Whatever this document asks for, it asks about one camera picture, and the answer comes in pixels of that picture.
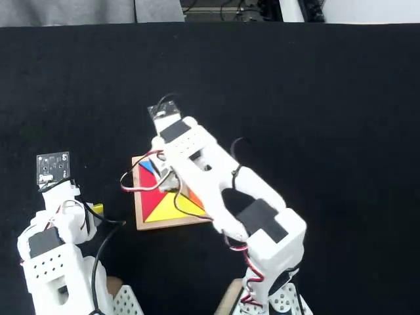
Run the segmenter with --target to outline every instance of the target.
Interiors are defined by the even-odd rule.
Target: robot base
[[[295,285],[286,284],[270,297],[270,311],[262,312],[261,307],[249,304],[243,310],[240,299],[247,295],[242,288],[242,280],[235,279],[226,291],[223,300],[216,311],[216,315],[301,315],[296,296]],[[302,298],[304,315],[313,315],[305,300]]]

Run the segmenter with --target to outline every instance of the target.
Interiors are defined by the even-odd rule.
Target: white bracket
[[[123,285],[114,298],[115,315],[144,315],[129,285]]]

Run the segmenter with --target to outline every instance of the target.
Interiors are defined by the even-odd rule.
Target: wooden block
[[[230,315],[238,302],[241,292],[242,279],[235,279],[226,290],[215,315]]]
[[[134,187],[140,186],[140,173],[139,173],[139,165],[138,160],[141,156],[135,156],[131,158],[132,163],[135,163],[133,167],[133,185]],[[140,192],[135,192],[134,199],[135,199],[135,211],[136,211],[136,226],[137,230],[152,230],[156,228],[168,228],[170,226],[180,226],[185,224],[195,224],[195,223],[203,223],[209,222],[209,220],[201,220],[197,217],[184,217],[178,219],[169,219],[169,220],[159,220],[154,222],[144,222],[143,219],[143,212],[142,212],[142,194]]]

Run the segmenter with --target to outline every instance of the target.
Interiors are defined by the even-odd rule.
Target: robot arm
[[[249,268],[243,286],[248,296],[243,304],[266,311],[269,296],[290,281],[303,257],[304,220],[261,177],[241,167],[194,118],[181,119],[175,103],[152,106],[149,112],[158,134],[152,149],[162,150],[165,156],[160,164],[150,157],[159,165],[157,176],[176,173],[201,200],[216,231],[246,243]],[[174,189],[175,184],[165,189]],[[226,188],[235,188],[255,201],[234,216],[221,196]]]
[[[20,264],[37,315],[88,315],[95,309],[91,290],[95,258],[83,257],[76,244],[91,240],[96,224],[76,200],[80,190],[68,177],[69,157],[68,152],[37,157],[37,183],[45,210],[36,213],[18,238]],[[100,262],[95,283],[99,308],[113,314],[113,299]]]

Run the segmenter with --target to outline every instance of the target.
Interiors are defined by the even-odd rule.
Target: white wall
[[[325,0],[327,23],[420,22],[420,0]]]

